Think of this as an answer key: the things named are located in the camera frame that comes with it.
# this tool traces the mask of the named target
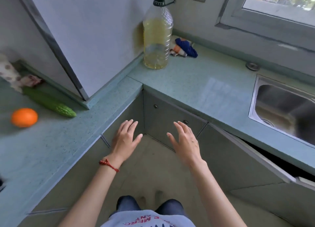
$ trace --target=sink drain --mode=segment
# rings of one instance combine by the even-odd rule
[[[263,120],[263,122],[266,123],[267,125],[274,127],[274,125],[273,125],[271,122],[269,122],[268,120],[266,120],[266,119],[262,119],[262,120]]]

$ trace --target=green vegetable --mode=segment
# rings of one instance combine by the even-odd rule
[[[71,108],[67,107],[47,93],[30,87],[23,87],[22,90],[23,94],[29,96],[33,101],[56,113],[59,113],[66,117],[75,117],[77,115]]]

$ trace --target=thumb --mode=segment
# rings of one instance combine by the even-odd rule
[[[168,136],[169,140],[171,141],[171,143],[172,143],[174,149],[176,149],[177,146],[178,146],[178,143],[177,143],[177,141],[175,140],[175,138],[173,137],[173,135],[168,132],[168,133],[167,133],[167,136]]]
[[[140,143],[142,137],[143,137],[143,135],[142,135],[142,134],[139,134],[139,135],[135,138],[135,140],[132,142],[132,144],[135,145],[135,147],[136,147],[136,146]]]

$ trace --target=stainless steel sink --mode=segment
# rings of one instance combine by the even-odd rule
[[[249,118],[312,147],[315,96],[257,75]]]

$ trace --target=sink rim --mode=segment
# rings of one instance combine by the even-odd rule
[[[312,148],[315,148],[315,145],[307,142],[307,141],[304,141],[298,137],[295,137],[291,134],[288,134],[287,132],[285,131],[282,131],[274,126],[270,126],[268,124],[266,124],[259,116],[258,114],[256,113],[256,110],[255,110],[255,107],[256,107],[256,98],[257,98],[257,94],[258,94],[258,90],[259,88],[262,86],[262,85],[271,85],[271,86],[275,86],[277,88],[280,88],[280,89],[283,89],[285,91],[288,91],[290,93],[293,93],[295,95],[298,95],[298,96],[301,96],[303,98],[306,98],[308,99],[309,101],[315,103],[315,95],[312,95],[310,93],[307,93],[303,90],[300,90],[300,89],[297,89],[297,88],[294,88],[294,87],[291,87],[291,86],[288,86],[284,83],[281,83],[281,82],[278,82],[276,80],[273,80],[271,78],[267,78],[265,76],[262,76],[260,74],[257,74],[256,76],[256,81],[255,81],[255,85],[254,85],[254,90],[253,90],[253,96],[252,96],[252,100],[251,100],[251,103],[250,103],[250,110],[249,110],[249,114],[248,114],[248,117],[256,122],[259,122],[261,123],[262,125],[264,126],[267,126],[273,130],[276,130],[282,134],[285,134],[286,136],[289,136],[297,141],[300,141]]]

